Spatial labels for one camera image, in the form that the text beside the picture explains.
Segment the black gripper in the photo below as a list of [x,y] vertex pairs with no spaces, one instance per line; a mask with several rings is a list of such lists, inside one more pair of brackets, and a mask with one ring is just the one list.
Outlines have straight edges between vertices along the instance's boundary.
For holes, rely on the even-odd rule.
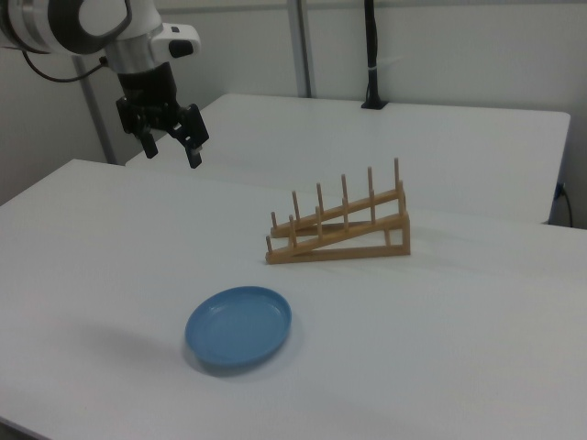
[[199,108],[181,107],[169,62],[155,69],[134,74],[118,74],[124,96],[116,101],[122,127],[127,134],[138,135],[148,159],[158,154],[151,129],[168,132],[185,149],[192,169],[202,164],[201,150],[209,139]]

